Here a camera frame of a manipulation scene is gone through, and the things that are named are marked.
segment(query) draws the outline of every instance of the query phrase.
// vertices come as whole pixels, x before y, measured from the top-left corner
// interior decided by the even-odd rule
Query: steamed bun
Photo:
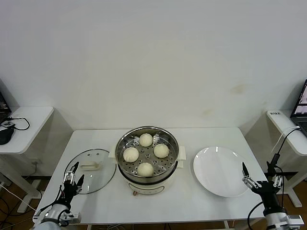
[[[153,150],[154,154],[158,158],[167,157],[169,154],[169,149],[165,144],[158,144]]]
[[[143,147],[148,147],[153,143],[153,137],[152,135],[148,134],[148,133],[144,133],[140,136],[140,140],[139,140],[140,145],[142,145]]]
[[[147,177],[153,175],[154,168],[150,163],[142,163],[139,165],[137,171],[139,176]]]
[[[138,158],[139,151],[136,148],[130,147],[124,151],[124,160],[126,162],[135,162]]]

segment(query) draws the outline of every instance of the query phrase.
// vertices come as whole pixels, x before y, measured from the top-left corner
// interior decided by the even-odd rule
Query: wooden floor
[[[48,184],[48,180],[42,180],[39,189],[44,190]],[[12,184],[8,189],[18,195],[19,197],[24,197],[25,192],[21,190],[16,185]],[[299,185],[295,187],[295,192],[300,198],[303,207],[295,208],[292,205],[291,200],[287,195],[284,197],[284,206],[288,211],[289,215],[301,215],[304,220],[307,221],[307,182],[303,181]],[[32,222],[32,216],[34,214],[34,211],[32,211],[30,208],[28,208],[26,214],[20,214],[17,213],[16,210],[20,204],[20,201],[6,192],[2,189],[0,193],[0,197],[7,202],[9,205],[9,209],[11,211],[11,215],[19,215],[19,216],[10,216],[7,218],[7,215],[4,214],[2,211],[8,213],[8,209],[4,203],[3,200],[0,199],[0,230],[2,230],[5,227],[10,226],[11,224],[16,224],[21,221],[24,221],[20,224],[17,224],[13,226],[12,229],[14,230],[27,230],[30,229],[33,226]],[[32,200],[31,206],[37,207],[39,203],[39,200]],[[125,230],[205,230],[205,229],[222,229],[224,228],[223,222],[201,222],[201,223],[171,223],[169,225],[165,224],[135,224],[134,226],[128,224],[128,225],[122,225]],[[77,229],[80,230],[86,230],[86,225],[80,225],[77,226]],[[92,226],[92,230],[106,230],[107,225],[96,225]],[[254,230],[265,230],[266,229],[266,223],[265,220],[261,220],[255,225],[253,225]],[[307,225],[301,228],[302,230],[307,230]]]

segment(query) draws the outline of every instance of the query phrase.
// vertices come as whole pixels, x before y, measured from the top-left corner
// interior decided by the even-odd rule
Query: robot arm
[[[72,166],[71,170],[64,175],[64,190],[59,188],[59,193],[54,202],[42,208],[33,217],[36,223],[32,229],[34,230],[60,230],[61,226],[65,227],[69,223],[78,223],[81,220],[79,213],[71,213],[71,200],[74,196],[81,192],[81,187],[84,181],[84,175],[75,183],[75,173],[79,162]],[[51,209],[45,214],[41,213],[51,206]]]
[[[244,163],[242,181],[254,193],[260,195],[264,211],[263,214],[267,220],[267,229],[270,230],[298,230],[304,225],[301,216],[289,216],[286,210],[281,207],[276,193],[283,184],[282,176],[274,175],[272,181],[255,182],[249,175]]]

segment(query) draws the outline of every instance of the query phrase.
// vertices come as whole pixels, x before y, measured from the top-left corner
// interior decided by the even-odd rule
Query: laptop
[[[8,115],[11,113],[11,110],[4,100],[4,97],[0,93],[0,124],[3,122],[5,118],[8,117]]]
[[[291,120],[301,127],[307,137],[307,80],[291,114]]]

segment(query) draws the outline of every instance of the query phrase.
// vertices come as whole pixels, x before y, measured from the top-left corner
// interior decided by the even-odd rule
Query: computer mouse
[[[8,143],[11,140],[13,133],[14,133],[13,128],[6,128],[4,130],[1,130],[0,131],[0,145],[4,145]]]

